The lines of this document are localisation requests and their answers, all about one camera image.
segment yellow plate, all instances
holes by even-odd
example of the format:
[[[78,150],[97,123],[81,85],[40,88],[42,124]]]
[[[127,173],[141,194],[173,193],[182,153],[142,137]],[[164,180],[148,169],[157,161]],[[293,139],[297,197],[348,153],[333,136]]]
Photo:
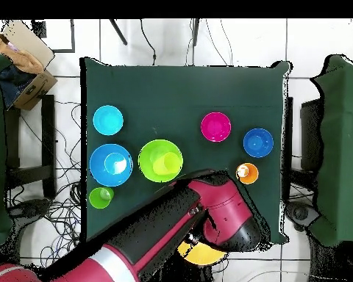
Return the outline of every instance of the yellow plate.
[[[197,245],[182,242],[178,247],[178,252],[186,261],[199,266],[213,265],[227,254],[214,250],[201,242],[198,242]]]

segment black tripod leg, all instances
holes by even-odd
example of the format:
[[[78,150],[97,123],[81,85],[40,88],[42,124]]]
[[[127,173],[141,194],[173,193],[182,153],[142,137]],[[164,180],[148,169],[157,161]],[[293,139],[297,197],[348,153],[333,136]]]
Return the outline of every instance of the black tripod leg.
[[[195,18],[195,20],[193,21],[193,40],[192,40],[192,44],[193,46],[196,46],[197,44],[197,34],[199,32],[199,23],[200,23],[200,18]]]
[[[123,42],[123,44],[126,46],[128,43],[126,41],[126,38],[123,36],[123,34],[121,33],[121,30],[119,29],[118,25],[116,24],[115,20],[110,20],[111,24],[113,25],[116,33],[118,34],[118,36],[121,39],[121,42]]]

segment table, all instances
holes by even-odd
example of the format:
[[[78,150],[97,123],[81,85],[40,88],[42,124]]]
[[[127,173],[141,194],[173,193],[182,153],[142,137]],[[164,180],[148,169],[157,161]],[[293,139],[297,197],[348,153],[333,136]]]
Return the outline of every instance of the table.
[[[286,242],[279,232],[279,205],[282,90],[283,77],[289,70],[287,62],[273,68],[111,67],[86,57],[80,65],[82,105],[87,109],[87,195],[100,186],[88,168],[96,148],[117,143],[134,159],[131,177],[115,187],[114,200],[106,209],[95,209],[87,200],[87,240],[134,211],[163,186],[145,179],[137,164],[140,149],[148,141],[162,138],[174,142],[183,154],[180,175],[212,168],[227,170],[236,180],[239,164],[255,164],[260,177],[246,187],[253,202],[237,181],[238,187],[263,233],[269,234],[273,243]],[[118,107],[124,116],[124,127],[114,136],[100,135],[93,127],[93,114],[104,104]],[[223,112],[232,121],[232,132],[221,143],[207,141],[200,132],[202,118],[211,111]],[[254,127],[268,129],[274,137],[273,151],[262,159],[251,158],[243,149],[243,137]]]

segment yellow object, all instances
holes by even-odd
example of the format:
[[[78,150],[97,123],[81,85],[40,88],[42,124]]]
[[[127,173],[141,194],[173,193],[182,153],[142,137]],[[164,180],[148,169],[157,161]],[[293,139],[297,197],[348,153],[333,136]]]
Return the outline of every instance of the yellow object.
[[[239,180],[246,185],[252,184],[258,179],[259,170],[252,163],[244,163],[244,165],[248,167],[249,174],[247,174],[245,177],[239,177],[237,175],[237,178],[239,177]]]
[[[201,242],[198,242],[197,245],[182,242],[178,247],[178,252],[186,261],[199,266],[213,265],[227,254],[214,250]]]
[[[154,161],[153,171],[161,176],[178,173],[180,171],[179,157],[172,152],[165,153]]]

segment orange cup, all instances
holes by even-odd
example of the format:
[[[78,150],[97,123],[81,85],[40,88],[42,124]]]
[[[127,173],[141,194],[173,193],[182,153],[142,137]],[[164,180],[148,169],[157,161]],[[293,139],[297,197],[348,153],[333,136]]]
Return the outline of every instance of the orange cup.
[[[240,177],[240,175],[243,175],[240,174],[240,172],[243,171],[243,166],[246,166],[249,169],[248,174],[244,177]],[[259,171],[257,167],[255,167],[252,163],[243,163],[239,167],[237,167],[235,175],[242,183],[248,185],[254,183],[257,180],[257,178],[259,177]]]

